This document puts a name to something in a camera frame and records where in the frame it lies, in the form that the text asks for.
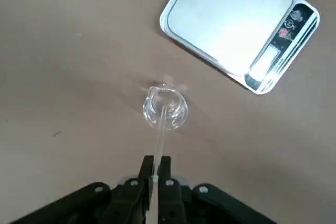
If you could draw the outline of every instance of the screw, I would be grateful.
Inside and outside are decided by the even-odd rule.
[[[206,188],[205,186],[201,186],[199,190],[202,194],[206,194],[208,192],[208,188]]]
[[[171,179],[166,180],[166,186],[172,186],[174,185],[174,181],[172,181]]]
[[[94,190],[95,190],[95,192],[99,193],[99,192],[103,191],[103,188],[101,186],[98,186]]]
[[[137,185],[138,185],[138,182],[136,180],[131,181],[131,186],[137,186]]]

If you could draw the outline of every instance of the brown table surface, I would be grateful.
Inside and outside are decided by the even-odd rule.
[[[0,222],[152,154],[148,87],[187,97],[167,136],[174,174],[280,223],[336,220],[336,5],[267,95],[244,90],[160,30],[168,0],[0,0]]]

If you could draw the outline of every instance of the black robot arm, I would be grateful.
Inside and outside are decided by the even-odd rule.
[[[135,178],[110,189],[90,184],[12,224],[144,224],[152,197],[153,156],[145,156]],[[210,184],[193,189],[171,176],[171,158],[159,167],[159,224],[275,224]]]

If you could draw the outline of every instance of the scale control panel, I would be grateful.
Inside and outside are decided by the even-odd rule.
[[[272,88],[286,65],[315,30],[318,16],[311,20],[313,15],[314,11],[303,3],[294,6],[264,53],[245,75],[245,82],[250,88],[264,93]]]

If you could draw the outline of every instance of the scale button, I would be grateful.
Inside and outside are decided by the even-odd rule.
[[[291,20],[291,19],[286,20],[286,21],[285,21],[285,26],[286,26],[287,28],[289,28],[289,29],[293,28],[293,26],[294,26],[294,21]]]
[[[294,20],[298,20],[301,17],[301,12],[299,10],[294,10],[291,14],[290,17]]]

